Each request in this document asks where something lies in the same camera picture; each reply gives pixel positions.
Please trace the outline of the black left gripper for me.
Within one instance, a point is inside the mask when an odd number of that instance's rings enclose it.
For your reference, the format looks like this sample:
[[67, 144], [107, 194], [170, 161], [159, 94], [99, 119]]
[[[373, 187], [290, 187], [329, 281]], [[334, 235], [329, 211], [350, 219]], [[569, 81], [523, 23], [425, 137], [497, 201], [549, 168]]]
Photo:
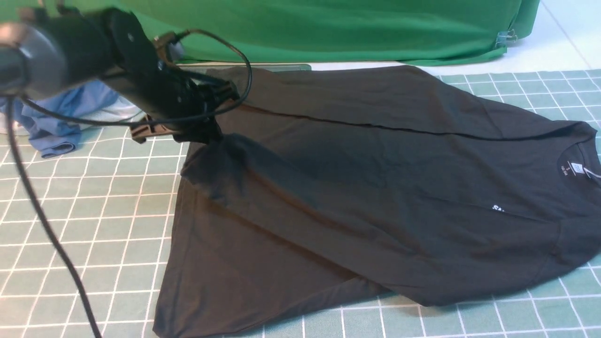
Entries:
[[232, 81], [161, 61], [149, 74], [116, 67], [107, 73], [106, 84], [145, 113], [141, 124], [130, 127], [138, 144], [161, 136], [220, 137], [217, 110], [240, 99]]

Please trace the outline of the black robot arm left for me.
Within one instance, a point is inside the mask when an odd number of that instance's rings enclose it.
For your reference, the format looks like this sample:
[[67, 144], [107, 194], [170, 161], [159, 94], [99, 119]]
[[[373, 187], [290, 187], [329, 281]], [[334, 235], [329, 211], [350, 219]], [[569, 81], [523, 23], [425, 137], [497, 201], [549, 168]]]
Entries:
[[[1, 94], [64, 121], [107, 126], [108, 122], [64, 117], [34, 104], [91, 80], [102, 81], [145, 117], [127, 123], [137, 143], [172, 136], [178, 143], [209, 144], [223, 134], [216, 116], [230, 112], [249, 95], [253, 70], [246, 55], [222, 38], [200, 29], [146, 36], [138, 18], [115, 7], [81, 13], [58, 6], [49, 17], [43, 7], [19, 9], [20, 21], [1, 24]], [[247, 86], [183, 70], [175, 64], [176, 44], [191, 34], [211, 37], [236, 52], [247, 67]]]

